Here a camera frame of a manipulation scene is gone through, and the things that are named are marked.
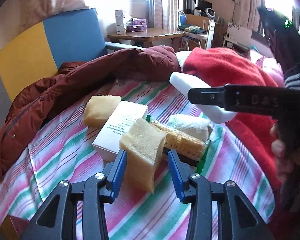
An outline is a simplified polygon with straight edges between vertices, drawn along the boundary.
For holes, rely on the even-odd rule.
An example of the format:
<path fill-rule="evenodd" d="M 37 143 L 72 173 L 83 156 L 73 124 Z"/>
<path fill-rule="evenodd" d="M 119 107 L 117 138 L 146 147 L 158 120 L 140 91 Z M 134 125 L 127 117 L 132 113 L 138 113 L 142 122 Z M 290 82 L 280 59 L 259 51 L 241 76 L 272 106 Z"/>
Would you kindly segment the right hand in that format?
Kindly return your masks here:
<path fill-rule="evenodd" d="M 274 139 L 271 143 L 271 151 L 275 156 L 276 177 L 284 183 L 293 171 L 294 163 L 286 156 L 286 145 L 279 139 L 277 124 L 271 127 L 270 135 Z"/>

